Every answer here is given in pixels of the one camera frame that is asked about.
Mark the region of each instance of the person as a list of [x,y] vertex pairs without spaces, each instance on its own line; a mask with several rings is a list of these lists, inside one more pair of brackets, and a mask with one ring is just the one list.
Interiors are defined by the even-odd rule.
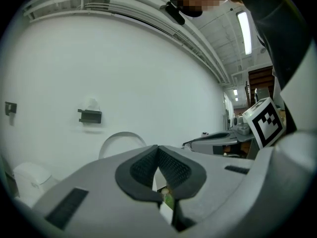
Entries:
[[[189,16],[200,16],[228,0],[171,0]],[[295,73],[313,38],[291,0],[231,0],[251,13],[260,43],[267,49],[281,89]],[[286,108],[287,133],[296,126]]]

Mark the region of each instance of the black sleeve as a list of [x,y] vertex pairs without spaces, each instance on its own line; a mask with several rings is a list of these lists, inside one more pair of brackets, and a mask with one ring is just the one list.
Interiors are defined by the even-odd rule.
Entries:
[[312,37],[291,0],[242,0],[271,57],[281,89],[301,63]]

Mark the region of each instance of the wall-mounted black bracket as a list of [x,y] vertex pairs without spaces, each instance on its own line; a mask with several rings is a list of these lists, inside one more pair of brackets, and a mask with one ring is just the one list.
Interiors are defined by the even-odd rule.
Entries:
[[5,114],[8,116],[10,113],[16,114],[16,103],[5,102]]
[[101,123],[101,111],[79,109],[78,112],[81,113],[80,122]]

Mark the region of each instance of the fluorescent light fixture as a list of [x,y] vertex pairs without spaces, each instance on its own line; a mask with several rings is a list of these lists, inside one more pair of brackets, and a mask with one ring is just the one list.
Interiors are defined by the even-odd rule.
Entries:
[[239,12],[237,16],[238,16],[241,30],[242,30],[244,49],[245,49],[246,55],[249,55],[252,53],[252,45],[251,45],[251,33],[250,33],[248,16],[245,11]]

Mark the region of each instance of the ceiling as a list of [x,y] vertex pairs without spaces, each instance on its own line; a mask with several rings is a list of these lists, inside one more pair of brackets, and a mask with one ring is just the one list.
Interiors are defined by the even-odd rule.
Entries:
[[[202,16],[186,19],[182,27],[172,23],[160,13],[159,6],[168,0],[30,0],[24,6],[25,16],[30,21],[47,15],[69,12],[96,12],[108,15],[130,15],[160,29],[179,42],[198,60],[208,67],[224,87],[235,108],[246,107],[244,90],[248,70],[271,65],[268,52],[257,39],[251,15],[241,5],[230,1],[204,12]],[[246,11],[251,30],[252,53],[245,55],[242,31],[236,14]],[[234,96],[233,89],[238,90]]]

